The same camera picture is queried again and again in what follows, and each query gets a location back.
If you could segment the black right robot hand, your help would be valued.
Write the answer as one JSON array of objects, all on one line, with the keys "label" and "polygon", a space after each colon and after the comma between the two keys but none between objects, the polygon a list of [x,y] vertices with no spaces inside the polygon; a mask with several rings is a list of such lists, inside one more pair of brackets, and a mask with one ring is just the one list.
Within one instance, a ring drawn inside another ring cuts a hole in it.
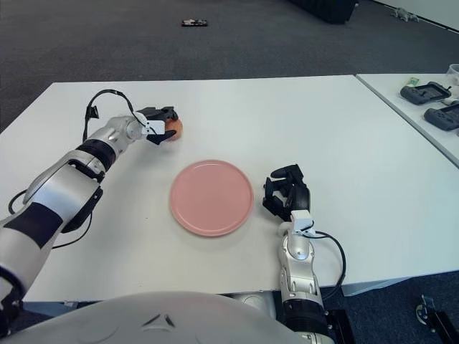
[{"label": "black right robot hand", "polygon": [[311,196],[303,182],[298,164],[274,170],[263,186],[265,195],[262,205],[274,216],[290,221],[293,211],[310,210]]}]

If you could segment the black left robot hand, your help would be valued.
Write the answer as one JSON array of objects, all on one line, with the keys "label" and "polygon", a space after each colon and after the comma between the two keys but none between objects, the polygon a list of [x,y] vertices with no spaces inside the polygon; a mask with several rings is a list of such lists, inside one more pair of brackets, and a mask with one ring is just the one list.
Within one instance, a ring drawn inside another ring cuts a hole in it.
[{"label": "black left robot hand", "polygon": [[160,145],[164,141],[173,141],[181,136],[183,125],[173,107],[145,107],[138,111],[143,114],[147,120],[162,120],[165,123],[164,134],[148,135],[147,140]]}]

